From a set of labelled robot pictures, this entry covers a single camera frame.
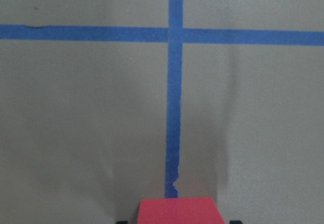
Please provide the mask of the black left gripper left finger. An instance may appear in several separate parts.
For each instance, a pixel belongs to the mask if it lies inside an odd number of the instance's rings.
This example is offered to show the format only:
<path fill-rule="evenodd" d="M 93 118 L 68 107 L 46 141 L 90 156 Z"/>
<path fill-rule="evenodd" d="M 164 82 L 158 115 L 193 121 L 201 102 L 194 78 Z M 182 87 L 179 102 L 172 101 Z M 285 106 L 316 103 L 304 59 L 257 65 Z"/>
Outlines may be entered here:
<path fill-rule="evenodd" d="M 127 220 L 117 221 L 115 224 L 127 224 Z"/>

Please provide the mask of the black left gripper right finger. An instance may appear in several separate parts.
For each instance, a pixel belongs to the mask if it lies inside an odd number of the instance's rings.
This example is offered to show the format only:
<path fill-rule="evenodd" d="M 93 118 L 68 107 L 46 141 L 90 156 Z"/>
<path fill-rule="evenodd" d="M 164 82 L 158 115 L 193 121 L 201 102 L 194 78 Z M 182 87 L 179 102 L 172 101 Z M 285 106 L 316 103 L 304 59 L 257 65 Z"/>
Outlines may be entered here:
<path fill-rule="evenodd" d="M 230 220 L 229 224 L 242 224 L 242 221 L 240 221 L 240 220 Z"/>

